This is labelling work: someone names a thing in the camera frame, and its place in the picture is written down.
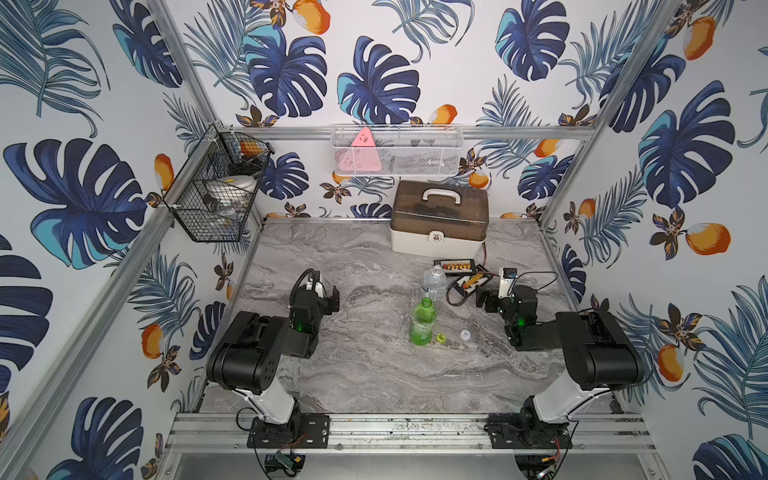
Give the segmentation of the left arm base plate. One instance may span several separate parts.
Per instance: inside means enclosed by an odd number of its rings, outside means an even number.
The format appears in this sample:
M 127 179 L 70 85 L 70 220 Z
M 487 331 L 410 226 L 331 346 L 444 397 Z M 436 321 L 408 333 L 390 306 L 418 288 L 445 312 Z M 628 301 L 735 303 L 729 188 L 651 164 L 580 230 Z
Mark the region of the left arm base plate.
M 249 429 L 250 449 L 326 449 L 331 418 L 324 414 L 304 414 L 286 424 L 271 424 L 254 418 Z

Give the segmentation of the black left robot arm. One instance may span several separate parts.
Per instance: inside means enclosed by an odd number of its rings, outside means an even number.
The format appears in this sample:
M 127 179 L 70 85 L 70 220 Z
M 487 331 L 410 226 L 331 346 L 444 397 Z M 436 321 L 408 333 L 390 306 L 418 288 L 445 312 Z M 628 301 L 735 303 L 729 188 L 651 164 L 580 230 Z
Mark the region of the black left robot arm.
M 340 293 L 328 288 L 319 270 L 302 272 L 289 294 L 286 317 L 236 314 L 206 364 L 207 379 L 241 395 L 255 410 L 255 430 L 276 442 L 300 436 L 298 401 L 277 379 L 282 356 L 309 359 L 324 317 L 339 311 Z

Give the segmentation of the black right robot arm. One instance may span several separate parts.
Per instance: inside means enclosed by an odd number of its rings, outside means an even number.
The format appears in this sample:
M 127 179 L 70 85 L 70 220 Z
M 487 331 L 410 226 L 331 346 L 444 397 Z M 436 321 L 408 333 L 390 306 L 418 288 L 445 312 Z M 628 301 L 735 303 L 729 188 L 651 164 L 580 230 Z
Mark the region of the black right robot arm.
M 558 312 L 537 319 L 538 291 L 504 284 L 483 290 L 476 305 L 497 313 L 511 347 L 518 352 L 559 350 L 565 371 L 542 392 L 527 398 L 510 426 L 521 433 L 555 431 L 592 399 L 639 383 L 643 362 L 616 318 L 606 309 Z

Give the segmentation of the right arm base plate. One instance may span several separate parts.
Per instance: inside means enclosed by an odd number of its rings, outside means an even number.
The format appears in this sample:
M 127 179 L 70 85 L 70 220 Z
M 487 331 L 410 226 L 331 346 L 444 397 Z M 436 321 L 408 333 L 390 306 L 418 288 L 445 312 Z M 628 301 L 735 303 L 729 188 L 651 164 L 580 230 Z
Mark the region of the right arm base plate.
M 484 431 L 493 449 L 556 450 L 572 447 L 569 424 L 550 424 L 521 414 L 491 414 Z

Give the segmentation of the green plastic bottle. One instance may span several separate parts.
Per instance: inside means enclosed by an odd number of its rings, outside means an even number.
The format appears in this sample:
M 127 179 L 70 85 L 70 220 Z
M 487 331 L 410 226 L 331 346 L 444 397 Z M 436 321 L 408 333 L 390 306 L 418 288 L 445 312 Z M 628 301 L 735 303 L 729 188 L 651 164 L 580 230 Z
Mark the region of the green plastic bottle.
M 412 313 L 410 340 L 414 345 L 424 346 L 431 342 L 437 310 L 432 299 L 425 297 Z

